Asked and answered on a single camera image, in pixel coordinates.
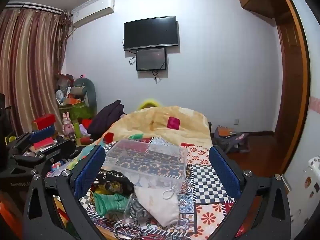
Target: checkered fabric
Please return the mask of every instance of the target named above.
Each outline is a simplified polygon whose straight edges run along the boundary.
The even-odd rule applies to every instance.
[[[54,196],[54,197],[57,198],[57,200],[58,200],[59,202],[61,202],[61,199],[60,199],[59,196]],[[83,208],[84,208],[86,211],[88,211],[90,208],[93,207],[93,204],[89,201],[89,198],[90,198],[90,193],[89,193],[89,191],[88,191],[88,193],[87,193],[86,196],[79,198],[80,204],[83,206]]]
[[[104,150],[106,151],[106,153],[113,147],[114,144],[116,144],[118,141],[114,141],[112,143],[109,143],[105,146],[103,146]]]
[[[192,192],[196,204],[210,204],[233,199],[228,196],[212,166],[192,166]]]

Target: green knitted fabric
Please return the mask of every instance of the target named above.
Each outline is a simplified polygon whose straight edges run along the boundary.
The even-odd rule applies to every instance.
[[[104,216],[110,212],[124,212],[128,199],[120,194],[104,195],[93,193],[94,204],[99,216]]]

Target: pink bunny toy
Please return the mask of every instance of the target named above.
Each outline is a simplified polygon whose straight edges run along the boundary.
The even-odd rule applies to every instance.
[[[64,135],[68,136],[71,141],[76,142],[75,131],[73,130],[74,127],[69,118],[69,112],[67,112],[67,114],[63,113],[62,123],[63,123],[62,130]]]

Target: yellow comforter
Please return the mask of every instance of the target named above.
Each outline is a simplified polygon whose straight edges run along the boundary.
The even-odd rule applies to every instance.
[[[168,128],[171,126],[168,123],[169,118],[175,119],[173,128]],[[212,146],[207,118],[199,112],[179,106],[151,107],[135,111],[115,122],[105,134],[107,132],[114,134],[114,141],[142,133],[143,138],[162,137],[177,146],[181,143],[201,145],[208,149]]]

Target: blue gripper pad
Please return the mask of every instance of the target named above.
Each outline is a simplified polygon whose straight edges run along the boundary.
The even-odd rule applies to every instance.
[[[214,146],[209,150],[209,161],[217,173],[227,194],[230,197],[239,199],[241,196],[240,182]]]
[[[74,175],[71,176],[70,185],[73,188],[74,185],[74,196],[76,199],[87,195],[92,182],[96,178],[101,166],[106,159],[106,152],[100,145],[96,145],[89,154],[76,164],[72,172]]]
[[[54,135],[55,132],[56,132],[56,129],[54,125],[44,128],[40,131],[33,132],[29,137],[29,142],[32,144],[40,142],[48,137],[51,137],[52,135]]]

